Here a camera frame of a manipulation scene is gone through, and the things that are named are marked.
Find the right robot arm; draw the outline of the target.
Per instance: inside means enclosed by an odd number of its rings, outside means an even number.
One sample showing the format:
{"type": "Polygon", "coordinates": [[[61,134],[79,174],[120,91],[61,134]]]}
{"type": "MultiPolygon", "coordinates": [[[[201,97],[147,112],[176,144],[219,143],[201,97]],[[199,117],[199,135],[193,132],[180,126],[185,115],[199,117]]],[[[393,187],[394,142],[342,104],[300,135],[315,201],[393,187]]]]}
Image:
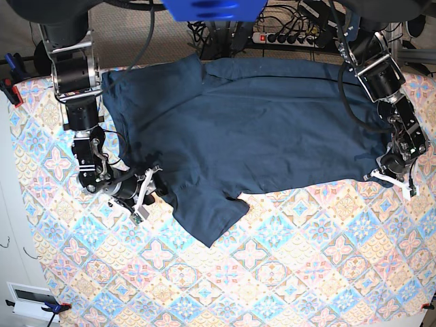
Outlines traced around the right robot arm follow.
{"type": "Polygon", "coordinates": [[[126,208],[139,225],[147,219],[145,207],[162,189],[159,167],[122,171],[104,154],[107,130],[101,127],[97,101],[103,95],[99,66],[93,53],[89,14],[65,22],[40,25],[42,43],[51,61],[56,100],[65,107],[65,130],[74,132],[72,152],[78,161],[78,182],[86,193],[102,192],[126,208]]]}

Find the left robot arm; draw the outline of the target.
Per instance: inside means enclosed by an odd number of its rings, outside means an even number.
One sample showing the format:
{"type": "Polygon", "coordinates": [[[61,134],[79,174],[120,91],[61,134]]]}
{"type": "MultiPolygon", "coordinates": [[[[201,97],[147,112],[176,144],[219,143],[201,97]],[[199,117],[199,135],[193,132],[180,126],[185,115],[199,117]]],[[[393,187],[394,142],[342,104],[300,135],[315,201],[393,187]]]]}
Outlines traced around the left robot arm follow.
{"type": "Polygon", "coordinates": [[[345,110],[367,131],[391,137],[386,153],[376,160],[377,168],[364,179],[377,178],[396,185],[401,188],[403,198],[410,200],[420,193],[412,177],[414,165],[419,156],[428,151],[430,143],[416,118],[412,102],[403,91],[405,77],[390,54],[383,33],[375,31],[358,38],[359,18],[347,13],[345,20],[340,20],[338,11],[335,8],[331,11],[337,28],[337,48],[344,59],[338,73],[338,90],[345,110]],[[377,104],[377,113],[389,124],[388,129],[371,126],[354,114],[343,86],[347,70],[354,73],[369,99],[377,104]]]}

